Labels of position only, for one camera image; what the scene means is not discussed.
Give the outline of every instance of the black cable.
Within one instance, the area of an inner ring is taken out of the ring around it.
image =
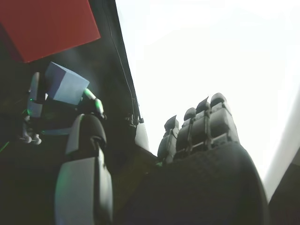
[[[111,29],[111,26],[110,26],[110,23],[109,23],[109,19],[108,19],[107,13],[106,13],[106,11],[105,11],[104,0],[102,1],[102,7],[103,7],[103,11],[104,11],[104,14],[105,14],[105,17],[106,17],[106,20],[107,20],[107,24],[108,24],[108,27],[109,27],[109,31],[110,31],[112,43],[113,43],[113,45],[114,45],[114,47],[115,47],[115,49],[116,49],[116,52],[117,52],[117,54],[118,54],[119,61],[120,61],[120,64],[121,64],[121,67],[122,67],[122,70],[123,70],[123,74],[124,74],[124,76],[125,76],[125,80],[126,80],[126,83],[127,83],[128,89],[129,89],[129,92],[130,92],[131,103],[132,103],[132,114],[133,114],[133,118],[135,118],[135,107],[134,107],[134,100],[133,100],[132,92],[131,92],[131,89],[130,89],[130,86],[129,86],[129,83],[128,83],[128,80],[127,80],[127,77],[126,77],[125,69],[124,69],[124,67],[123,67],[122,60],[121,60],[121,57],[120,57],[118,48],[117,48],[117,46],[116,46],[115,41],[113,40],[113,33],[112,33],[112,29]]]

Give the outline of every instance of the red box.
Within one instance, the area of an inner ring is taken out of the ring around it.
[[[100,38],[88,0],[0,1],[0,38],[30,62]]]

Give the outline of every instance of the bright white surface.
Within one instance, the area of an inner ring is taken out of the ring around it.
[[[170,117],[182,123],[188,108],[221,92],[270,198],[299,147],[297,133],[290,146],[282,137],[300,87],[300,2],[116,3],[152,153]],[[274,181],[269,169],[283,150]]]

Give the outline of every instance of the green line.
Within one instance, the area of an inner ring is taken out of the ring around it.
[[[8,146],[8,144],[9,142],[6,142],[6,144],[0,149],[0,152],[2,152],[6,148],[6,146]]]

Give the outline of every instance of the light blue box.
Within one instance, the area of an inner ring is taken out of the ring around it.
[[[89,81],[77,73],[51,62],[45,73],[48,96],[53,100],[78,105]]]

